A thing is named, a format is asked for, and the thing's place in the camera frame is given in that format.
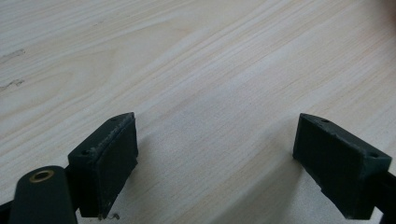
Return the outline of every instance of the wooden surface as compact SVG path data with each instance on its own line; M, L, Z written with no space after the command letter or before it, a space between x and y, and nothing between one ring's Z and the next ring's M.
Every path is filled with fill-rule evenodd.
M291 151L305 112L396 156L395 9L1 1L0 203L134 111L139 164L112 208L120 220L101 223L377 223L377 210L346 221Z

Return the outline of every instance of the wooden table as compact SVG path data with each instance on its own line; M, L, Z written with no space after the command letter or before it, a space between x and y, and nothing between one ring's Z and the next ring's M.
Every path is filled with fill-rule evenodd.
M0 203L134 111L139 164L103 223L378 223L291 151L305 112L396 156L393 2L2 1Z

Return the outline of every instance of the wood grain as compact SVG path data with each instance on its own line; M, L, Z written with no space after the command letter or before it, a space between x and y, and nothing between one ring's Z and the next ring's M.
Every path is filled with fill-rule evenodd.
M0 203L134 111L139 164L105 223L378 223L346 221L291 150L305 112L396 156L395 9L1 1Z

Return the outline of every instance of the brass ring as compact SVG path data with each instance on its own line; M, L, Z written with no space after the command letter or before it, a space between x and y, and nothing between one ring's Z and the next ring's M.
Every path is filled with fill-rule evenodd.
M52 170L43 170L30 176L29 180L32 183L40 183L44 180L48 180L53 176L54 172Z

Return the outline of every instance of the dark object in corner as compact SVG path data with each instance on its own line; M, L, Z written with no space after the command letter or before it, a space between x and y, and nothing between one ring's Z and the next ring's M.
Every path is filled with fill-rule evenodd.
M374 207L381 223L396 223L396 180L391 157L336 124L301 114L293 158L348 219L370 219Z
M69 166L47 166L22 177L13 202L0 206L0 223L77 223L106 218L137 165L134 113L109 119L69 155Z

